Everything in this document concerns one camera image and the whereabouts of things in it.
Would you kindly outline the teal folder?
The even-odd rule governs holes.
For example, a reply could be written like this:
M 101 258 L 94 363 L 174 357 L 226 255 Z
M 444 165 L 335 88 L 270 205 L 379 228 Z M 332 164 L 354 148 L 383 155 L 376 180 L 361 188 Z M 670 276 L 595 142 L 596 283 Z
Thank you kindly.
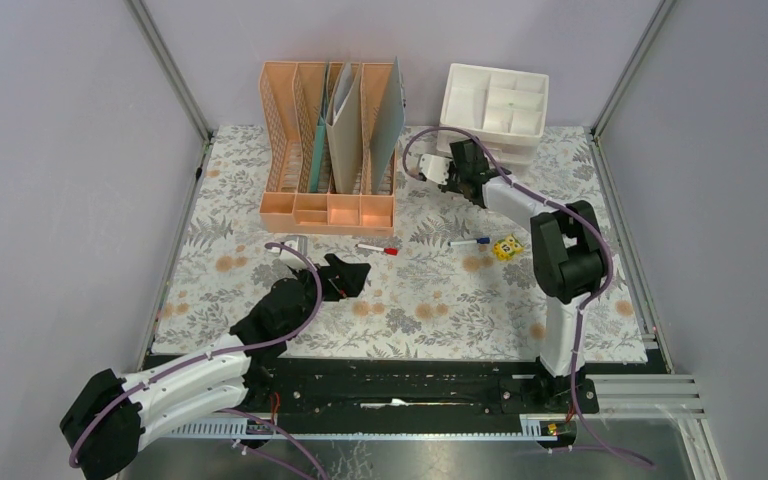
M 314 144 L 313 155 L 311 159 L 311 172 L 308 183 L 308 192 L 316 193 L 319 190 L 319 178 L 321 171 L 321 164 L 324 158 L 325 140 L 326 140 L 326 117 L 329 105 L 329 79 L 330 79 L 330 64 L 325 63 L 320 109 L 317 118 L 317 124 L 314 131 Z

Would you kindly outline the white plastic drawer unit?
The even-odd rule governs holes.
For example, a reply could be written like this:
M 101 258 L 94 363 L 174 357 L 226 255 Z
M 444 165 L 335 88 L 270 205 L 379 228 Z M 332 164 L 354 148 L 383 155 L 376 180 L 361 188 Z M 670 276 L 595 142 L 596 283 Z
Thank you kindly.
M 550 77 L 546 74 L 461 63 L 450 65 L 438 132 L 437 152 L 463 140 L 457 130 L 478 137 L 508 168 L 530 165 L 546 126 Z

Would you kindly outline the blue cap whiteboard marker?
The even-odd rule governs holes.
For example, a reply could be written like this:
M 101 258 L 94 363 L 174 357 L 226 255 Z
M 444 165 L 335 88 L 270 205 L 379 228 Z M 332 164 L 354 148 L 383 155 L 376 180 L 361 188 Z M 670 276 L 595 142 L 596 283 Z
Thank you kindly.
M 487 245 L 489 244 L 491 239 L 489 237 L 478 237 L 478 238 L 469 238 L 469 239 L 458 239 L 458 240 L 450 240 L 448 242 L 448 246 L 455 247 L 455 246 L 464 246 L 464 245 Z

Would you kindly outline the light blue folder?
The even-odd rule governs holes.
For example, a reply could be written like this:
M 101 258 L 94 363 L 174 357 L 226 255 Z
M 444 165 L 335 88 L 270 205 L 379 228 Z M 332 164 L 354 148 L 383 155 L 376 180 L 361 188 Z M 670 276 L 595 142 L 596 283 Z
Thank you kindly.
M 385 177 L 405 124 L 405 96 L 400 62 L 394 58 L 370 137 L 370 189 L 376 193 Z

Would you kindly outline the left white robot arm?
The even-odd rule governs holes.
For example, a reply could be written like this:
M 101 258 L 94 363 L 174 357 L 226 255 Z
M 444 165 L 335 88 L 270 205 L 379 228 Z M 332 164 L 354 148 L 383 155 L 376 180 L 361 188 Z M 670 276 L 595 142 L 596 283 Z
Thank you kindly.
M 251 372 L 278 358 L 326 302 L 358 297 L 371 266 L 327 254 L 318 266 L 287 248 L 297 267 L 227 333 L 160 366 L 118 375 L 94 374 L 59 423 L 68 464 L 87 479 L 109 479 L 148 445 L 213 412 L 269 401 L 267 380 Z

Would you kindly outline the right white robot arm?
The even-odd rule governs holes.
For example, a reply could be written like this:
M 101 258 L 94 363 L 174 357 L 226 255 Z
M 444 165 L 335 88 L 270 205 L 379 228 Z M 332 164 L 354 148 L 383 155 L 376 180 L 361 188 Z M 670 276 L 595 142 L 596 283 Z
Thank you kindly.
M 583 309 L 614 273 L 595 209 L 586 200 L 561 204 L 527 188 L 472 140 L 453 143 L 451 152 L 451 158 L 424 154 L 419 160 L 424 179 L 503 215 L 530 235 L 534 277 L 547 299 L 547 336 L 538 360 L 549 374 L 535 382 L 533 396 L 543 410 L 557 412 L 573 398 L 566 377 L 584 365 Z

